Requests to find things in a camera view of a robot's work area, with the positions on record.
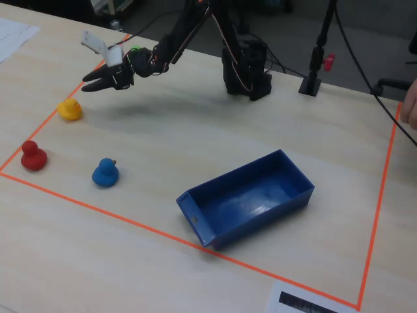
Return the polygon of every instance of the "yellow rubber duck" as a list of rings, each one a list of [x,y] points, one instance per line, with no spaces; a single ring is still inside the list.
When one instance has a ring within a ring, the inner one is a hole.
[[[57,111],[59,115],[67,121],[76,121],[83,116],[83,109],[74,98],[68,98],[64,102],[58,104]]]

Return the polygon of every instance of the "table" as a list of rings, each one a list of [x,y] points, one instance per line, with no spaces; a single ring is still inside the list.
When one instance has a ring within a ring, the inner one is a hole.
[[[127,91],[84,94],[100,57],[81,31],[123,34],[0,12],[42,28],[0,64],[0,312],[264,312],[277,280],[362,312],[416,311],[417,150],[370,95],[300,95],[300,78],[273,72],[271,95],[250,102],[225,92],[218,58],[188,50]],[[81,121],[54,111],[69,95]],[[48,152],[39,173],[20,165],[27,138]],[[176,197],[276,149],[315,184],[308,208],[201,248]],[[91,182],[103,157],[121,171],[109,190]]]

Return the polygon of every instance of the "rubber duck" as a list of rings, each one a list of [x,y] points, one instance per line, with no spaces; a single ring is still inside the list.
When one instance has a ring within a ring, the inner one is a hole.
[[[74,98],[68,98],[64,102],[58,104],[57,111],[59,115],[67,121],[76,121],[83,116],[83,109]]]
[[[48,159],[46,152],[38,148],[36,142],[28,140],[22,145],[23,156],[20,159],[24,168],[31,171],[41,170]]]
[[[119,179],[119,170],[116,167],[116,161],[110,158],[102,159],[91,178],[100,187],[108,188],[114,186]]]

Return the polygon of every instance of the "wire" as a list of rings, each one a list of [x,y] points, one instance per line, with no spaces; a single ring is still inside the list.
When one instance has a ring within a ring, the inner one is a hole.
[[[342,37],[343,37],[343,39],[344,39],[344,41],[345,41],[345,43],[346,43],[346,47],[347,47],[347,49],[349,50],[349,53],[351,54],[351,56],[352,56],[352,59],[353,59],[353,61],[355,62],[355,64],[356,64],[356,66],[358,67],[358,70],[359,70],[359,72],[360,72],[360,74],[361,74],[361,76],[362,76],[362,78],[364,79],[364,81],[365,81],[365,83],[366,83],[366,85],[367,85],[367,87],[369,88],[369,90],[371,91],[371,93],[372,93],[372,86],[371,86],[371,84],[369,83],[369,80],[366,78],[366,75],[365,75],[365,73],[364,73],[364,71],[362,70],[362,67],[360,66],[360,64],[359,64],[359,62],[358,62],[358,60],[357,60],[357,58],[356,58],[356,56],[355,56],[355,54],[353,53],[353,50],[352,50],[352,48],[351,48],[351,45],[349,44],[349,41],[347,40],[347,37],[346,37],[346,34],[345,34],[345,31],[343,30],[343,27],[342,27],[342,25],[341,25],[341,22],[340,22],[340,17],[339,17],[339,13],[338,13],[338,8],[337,7],[335,7],[334,8],[334,14],[335,14],[335,16],[336,16],[336,21],[338,22],[338,25],[339,25],[339,28],[340,28],[340,32],[341,32],[341,35],[342,35]],[[392,114],[390,113],[390,111],[388,111],[388,109],[386,108],[386,106],[382,103],[382,101],[380,100],[380,98],[377,96],[377,95],[373,95],[374,97],[375,97],[375,99],[377,99],[377,101],[378,101],[378,103],[379,103],[379,105],[381,105],[381,107],[384,109],[384,111],[388,114],[388,116],[390,117],[390,119],[397,125],[397,127],[407,136],[407,138],[409,139],[409,140],[411,140],[411,142],[415,145],[415,146],[417,146],[417,142],[416,142],[416,140],[414,140],[414,138],[413,137],[411,137],[410,136],[410,134],[397,122],[397,120],[395,119],[395,117],[394,116],[392,116]]]
[[[153,18],[148,24],[146,24],[145,26],[144,26],[144,28],[142,28],[140,31],[138,31],[137,33],[135,33],[135,34],[133,34],[132,36],[130,36],[130,37],[128,37],[128,38],[126,38],[125,40],[122,40],[122,41],[119,41],[119,42],[116,42],[115,44],[112,44],[110,47],[109,47],[109,49],[110,48],[112,48],[112,47],[114,47],[114,46],[117,46],[118,44],[123,44],[123,43],[125,43],[126,41],[129,41],[130,39],[132,39],[132,38],[134,38],[134,37],[136,37],[136,36],[139,36],[140,34],[142,34],[144,31],[146,31],[150,26],[152,26],[152,24],[153,23],[155,23],[156,21],[158,21],[160,18],[163,18],[164,16],[167,16],[167,15],[172,15],[172,14],[178,14],[178,13],[181,13],[182,12],[182,10],[174,10],[174,11],[167,11],[167,12],[164,12],[164,13],[161,13],[161,14],[159,14],[159,15],[157,15],[155,18]]]
[[[269,73],[272,70],[272,66],[274,66],[274,64],[276,64],[276,62],[274,62],[274,60],[272,60],[272,56],[269,52],[268,52],[267,56],[269,56],[269,57],[267,57],[266,60],[270,61],[271,64],[268,67],[268,69],[266,71],[264,71],[264,74]]]
[[[277,62],[277,64],[282,68],[282,71],[284,73],[286,73],[285,67],[282,65],[282,63],[280,62],[280,60],[278,60],[278,58],[274,55],[274,52],[272,52],[272,50],[269,48],[268,44],[261,37],[259,37],[258,35],[255,35],[253,33],[248,33],[248,35],[249,36],[252,36],[252,37],[256,38],[257,40],[259,40],[260,42],[262,42],[266,46],[266,49],[269,51],[269,53],[271,54],[271,56],[275,59],[275,61]]]
[[[276,65],[280,66],[282,68],[282,71],[284,73],[287,73],[286,70],[288,70],[289,72],[292,72],[294,74],[297,74],[297,75],[299,75],[301,77],[306,77],[306,75],[304,75],[303,73],[300,73],[300,72],[298,72],[296,70],[293,70],[292,68],[289,68],[289,67],[286,67],[285,65],[283,65],[280,62],[280,60],[278,60],[278,58],[276,57],[276,55],[274,54],[274,52],[272,52],[272,50],[269,48],[268,44],[261,37],[257,36],[256,34],[253,34],[253,33],[249,33],[249,36],[252,36],[252,37],[256,38],[257,40],[261,41],[266,46],[266,49],[268,50],[269,56],[271,56],[271,58],[270,59],[267,58],[267,60],[270,61],[270,62],[272,62],[273,64],[276,64]]]
[[[165,69],[167,68],[167,63],[165,63],[164,64],[164,68],[162,69],[162,72],[161,73],[154,73],[154,74],[152,74],[152,76],[159,76],[159,75],[162,75],[163,73],[165,73],[166,71],[165,71]]]
[[[210,12],[210,7],[207,7],[206,12],[204,13],[204,17],[207,16],[207,13]],[[178,53],[180,53],[180,51],[182,50],[182,47],[184,47],[184,45],[188,42],[188,39],[194,35],[195,30],[197,30],[199,27],[201,27],[201,25],[204,23],[204,20],[200,23],[198,23],[193,30],[191,31],[190,34],[188,34],[187,38],[185,38],[184,42],[181,44],[180,48],[178,49],[178,51],[176,52],[176,54],[172,57],[172,59],[170,60],[170,63],[173,62],[173,60],[176,58],[176,56],[178,55]]]
[[[219,24],[219,22],[218,22],[217,18],[215,17],[215,15],[214,15],[213,13],[211,14],[211,16],[214,18],[214,21],[216,22],[217,27],[218,27],[218,29],[219,29],[220,33],[222,34],[223,41],[225,42],[225,44],[226,44],[226,46],[227,46],[227,49],[229,49],[229,52],[230,52],[230,55],[231,55],[231,56],[232,56],[232,58],[233,58],[233,61],[234,61],[236,64],[238,64],[238,61],[237,61],[236,57],[233,55],[233,52],[232,52],[232,50],[231,50],[231,48],[230,48],[230,46],[229,46],[229,43],[227,43],[226,38],[224,37],[224,34],[223,34],[223,31],[222,31],[222,28],[220,27],[220,24]]]

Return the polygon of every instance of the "orange tape boundary line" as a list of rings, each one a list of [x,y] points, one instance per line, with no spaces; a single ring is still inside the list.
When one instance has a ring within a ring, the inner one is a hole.
[[[44,188],[44,187],[41,187],[41,186],[38,186],[38,185],[35,185],[35,184],[32,184],[32,183],[29,183],[29,182],[27,182],[27,181],[24,181],[23,179],[20,179],[20,178],[17,178],[17,177],[11,176],[11,175],[9,175],[9,174],[0,173],[0,176],[3,176],[3,177],[8,178],[8,179],[11,179],[11,180],[16,181],[16,182],[18,182],[18,183],[21,183],[21,184],[24,184],[24,185],[27,185],[27,186],[33,187],[33,188],[38,189],[38,190],[40,190],[40,191],[46,192],[47,194],[51,194],[52,196],[55,196],[55,197],[58,197],[58,198],[64,199],[64,200],[66,200],[66,201],[72,202],[72,203],[74,203],[74,204],[76,204],[76,205],[80,205],[80,206],[82,206],[82,207],[86,207],[86,208],[88,208],[88,209],[90,209],[90,210],[93,210],[93,211],[96,211],[96,212],[99,212],[99,213],[105,214],[105,215],[110,216],[110,217],[112,217],[112,218],[116,218],[116,219],[118,219],[118,220],[122,220],[123,222],[129,223],[129,224],[131,224],[131,225],[135,225],[135,226],[137,226],[137,227],[143,228],[144,230],[148,230],[148,231],[151,231],[151,232],[156,233],[156,234],[158,234],[158,235],[161,235],[161,236],[164,236],[164,237],[166,237],[166,238],[172,239],[172,240],[174,240],[174,241],[176,241],[176,242],[178,242],[178,243],[182,243],[182,244],[184,244],[184,245],[190,246],[190,247],[195,248],[195,249],[197,249],[197,250],[203,251],[203,252],[205,252],[205,253],[207,253],[207,254],[211,254],[212,256],[216,256],[216,257],[221,258],[221,259],[223,259],[223,260],[226,260],[226,261],[229,261],[229,262],[234,263],[234,264],[236,264],[236,265],[239,265],[239,266],[241,266],[241,267],[245,267],[245,268],[250,269],[250,270],[252,270],[252,271],[255,271],[255,272],[261,273],[261,274],[263,274],[263,275],[266,275],[266,276],[269,276],[269,277],[272,277],[272,278],[275,278],[275,279],[278,279],[278,280],[282,280],[283,282],[286,282],[286,283],[288,283],[288,284],[292,284],[292,285],[297,286],[297,287],[299,287],[299,288],[302,288],[302,289],[308,290],[308,291],[310,291],[310,292],[316,293],[317,295],[321,295],[321,296],[323,296],[323,297],[326,297],[326,298],[328,298],[328,299],[330,299],[330,300],[336,301],[336,302],[341,303],[341,304],[343,304],[343,305],[349,306],[349,307],[351,307],[351,308],[356,308],[356,305],[355,305],[355,304],[350,303],[350,302],[348,302],[348,301],[346,301],[346,300],[343,300],[343,299],[337,298],[337,297],[335,297],[335,296],[333,296],[333,295],[329,295],[328,293],[325,293],[325,292],[323,292],[323,291],[316,290],[316,289],[311,288],[311,287],[309,287],[309,286],[303,285],[303,284],[301,284],[301,283],[299,283],[299,282],[295,282],[294,280],[290,280],[290,279],[288,279],[288,278],[285,278],[285,277],[282,277],[282,276],[276,275],[276,274],[274,274],[274,273],[271,273],[271,272],[265,271],[264,269],[260,269],[260,268],[258,268],[258,267],[256,267],[256,266],[253,266],[253,265],[250,265],[250,264],[244,263],[244,262],[239,261],[239,260],[236,260],[236,259],[234,259],[234,258],[230,258],[229,256],[225,256],[225,255],[223,255],[223,254],[220,254],[219,252],[216,252],[216,251],[213,251],[213,250],[209,250],[209,249],[204,248],[204,247],[202,247],[202,246],[200,246],[200,245],[197,245],[197,244],[195,244],[195,243],[191,243],[191,242],[189,242],[189,241],[187,241],[187,240],[181,239],[181,238],[179,238],[179,237],[176,237],[176,236],[171,235],[171,234],[169,234],[169,233],[166,233],[166,232],[164,232],[164,231],[157,230],[156,228],[153,228],[153,227],[150,227],[150,226],[148,226],[148,225],[144,225],[144,224],[142,224],[142,223],[136,222],[135,220],[131,220],[131,219],[129,219],[129,218],[126,218],[126,217],[123,217],[123,216],[121,216],[121,215],[118,215],[118,214],[115,214],[115,213],[112,213],[112,212],[109,212],[109,211],[106,211],[106,210],[100,209],[100,208],[98,208],[98,207],[95,207],[95,206],[93,206],[93,205],[89,205],[89,204],[84,203],[84,202],[81,202],[81,201],[79,201],[79,200],[75,200],[75,199],[69,198],[69,197],[64,196],[64,195],[62,195],[62,194],[59,194],[59,193],[57,193],[57,192],[54,192],[54,191],[52,191],[52,190],[46,189],[46,188]]]
[[[125,41],[130,35],[127,34],[126,36],[123,37],[123,41]],[[101,61],[94,69],[97,69],[99,67],[101,67],[104,63],[104,60]],[[65,98],[71,98],[84,84],[84,82],[79,83],[79,85]],[[36,136],[36,134],[38,134],[40,132],[40,130],[42,128],[45,127],[45,125],[51,120],[51,118],[57,113],[57,110],[55,109],[47,118],[45,121],[42,122],[42,124],[39,125],[39,127],[26,139],[26,140],[32,140],[33,137]],[[6,160],[5,163],[3,163],[2,166],[0,166],[0,172],[2,172],[6,166],[8,166],[10,164],[10,162],[13,161],[13,159],[16,157],[16,155],[18,155],[18,153],[20,152],[20,150],[22,149],[22,147],[18,147],[18,149]]]
[[[397,106],[397,113],[395,114],[395,119],[397,121],[398,121],[398,118],[399,118],[399,113],[401,111],[401,105],[402,105],[402,103],[399,102],[398,106]],[[388,175],[388,168],[390,166],[392,146],[394,145],[394,138],[395,138],[395,131],[396,130],[397,130],[397,125],[394,123],[394,125],[392,126],[392,131],[391,131],[390,144],[389,144],[388,150],[386,152],[386,159],[385,159],[384,171],[382,173],[381,187],[379,189],[377,210],[375,211],[375,217],[373,219],[371,240],[369,241],[369,248],[367,250],[364,275],[362,276],[362,283],[360,285],[358,304],[357,304],[357,307],[356,307],[357,311],[360,311],[360,309],[362,308],[362,301],[364,300],[366,281],[367,281],[367,277],[368,277],[368,274],[369,274],[369,268],[371,267],[371,258],[372,258],[373,246],[375,244],[375,238],[376,238],[376,235],[377,235],[379,215],[381,213],[382,200],[384,199],[386,178],[387,178],[387,175]]]

